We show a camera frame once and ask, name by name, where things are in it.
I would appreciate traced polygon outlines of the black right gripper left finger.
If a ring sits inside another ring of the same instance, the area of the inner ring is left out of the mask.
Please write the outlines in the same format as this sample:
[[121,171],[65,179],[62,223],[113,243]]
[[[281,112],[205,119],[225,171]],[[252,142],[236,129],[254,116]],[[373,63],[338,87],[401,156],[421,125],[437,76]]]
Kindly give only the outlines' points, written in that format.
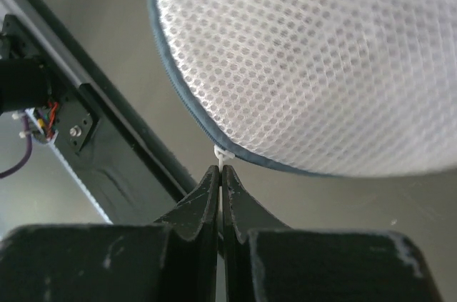
[[27,225],[1,242],[3,301],[213,301],[219,169],[145,226]]

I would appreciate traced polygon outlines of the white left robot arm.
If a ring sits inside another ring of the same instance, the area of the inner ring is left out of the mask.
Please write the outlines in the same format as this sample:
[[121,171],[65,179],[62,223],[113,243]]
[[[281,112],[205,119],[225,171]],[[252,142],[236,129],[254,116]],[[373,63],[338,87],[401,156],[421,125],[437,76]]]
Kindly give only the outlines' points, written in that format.
[[1,60],[1,114],[45,106],[51,92],[50,74],[38,61]]

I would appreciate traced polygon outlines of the white mesh laundry bag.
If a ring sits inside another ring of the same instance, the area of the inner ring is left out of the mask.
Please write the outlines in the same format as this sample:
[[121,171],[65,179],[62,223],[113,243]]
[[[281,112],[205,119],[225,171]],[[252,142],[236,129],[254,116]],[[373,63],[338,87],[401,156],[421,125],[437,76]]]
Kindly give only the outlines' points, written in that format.
[[148,0],[176,93],[219,149],[329,176],[456,167],[456,0]]

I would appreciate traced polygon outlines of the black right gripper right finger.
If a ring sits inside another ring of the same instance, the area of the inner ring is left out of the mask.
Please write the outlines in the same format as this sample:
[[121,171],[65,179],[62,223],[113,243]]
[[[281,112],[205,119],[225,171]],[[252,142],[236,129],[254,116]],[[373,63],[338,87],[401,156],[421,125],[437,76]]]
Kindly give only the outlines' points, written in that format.
[[221,172],[229,301],[440,301],[416,245],[391,231],[300,230]]

